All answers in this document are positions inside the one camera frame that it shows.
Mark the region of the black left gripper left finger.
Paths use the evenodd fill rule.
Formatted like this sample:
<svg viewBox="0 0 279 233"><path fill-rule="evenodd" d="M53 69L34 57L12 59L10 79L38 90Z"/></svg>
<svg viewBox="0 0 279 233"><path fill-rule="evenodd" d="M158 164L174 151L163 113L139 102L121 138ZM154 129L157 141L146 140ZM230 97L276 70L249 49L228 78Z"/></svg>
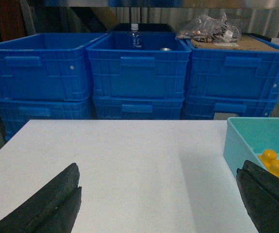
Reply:
<svg viewBox="0 0 279 233"><path fill-rule="evenodd" d="M72 163L0 220L0 233L70 233L82 202L80 172Z"/></svg>

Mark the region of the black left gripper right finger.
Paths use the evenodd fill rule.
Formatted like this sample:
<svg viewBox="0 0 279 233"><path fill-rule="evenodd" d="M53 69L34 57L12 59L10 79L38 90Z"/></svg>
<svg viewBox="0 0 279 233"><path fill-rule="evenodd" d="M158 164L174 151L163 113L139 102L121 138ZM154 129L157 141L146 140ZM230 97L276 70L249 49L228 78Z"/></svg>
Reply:
<svg viewBox="0 0 279 233"><path fill-rule="evenodd" d="M279 178L246 160L236 171L246 211L260 233L279 233Z"/></svg>

